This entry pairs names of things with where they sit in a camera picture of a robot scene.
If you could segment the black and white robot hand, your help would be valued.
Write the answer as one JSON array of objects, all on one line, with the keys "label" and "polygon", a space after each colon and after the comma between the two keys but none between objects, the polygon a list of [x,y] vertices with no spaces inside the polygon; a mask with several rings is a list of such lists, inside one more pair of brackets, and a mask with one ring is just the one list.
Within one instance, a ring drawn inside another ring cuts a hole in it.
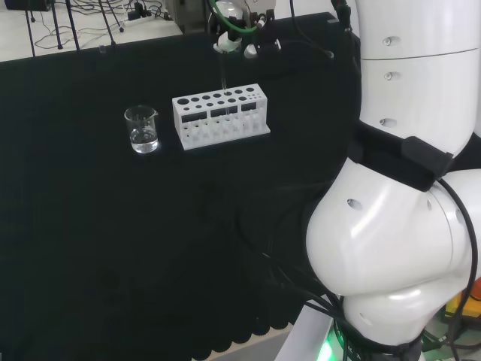
[{"label": "black and white robot hand", "polygon": [[219,54],[241,53],[256,59],[282,48],[275,35],[275,1],[208,1],[209,31]]}]

